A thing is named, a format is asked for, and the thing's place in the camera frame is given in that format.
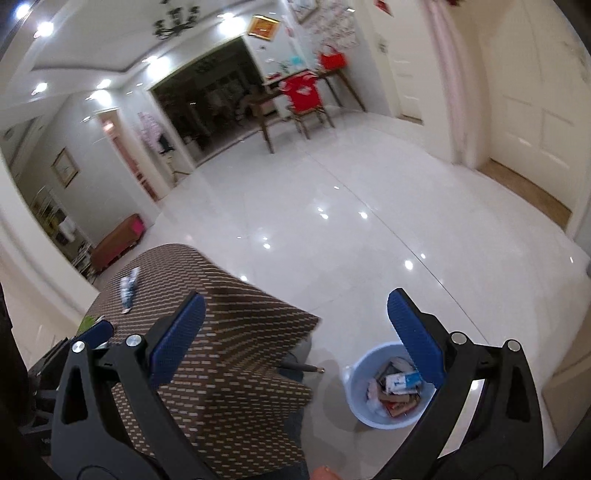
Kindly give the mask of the person thumb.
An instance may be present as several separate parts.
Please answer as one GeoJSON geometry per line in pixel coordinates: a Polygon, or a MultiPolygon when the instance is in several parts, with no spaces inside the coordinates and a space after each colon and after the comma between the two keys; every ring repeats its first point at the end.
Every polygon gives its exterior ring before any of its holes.
{"type": "Polygon", "coordinates": [[[342,480],[338,473],[332,471],[328,466],[321,466],[311,473],[311,480],[342,480]]]}

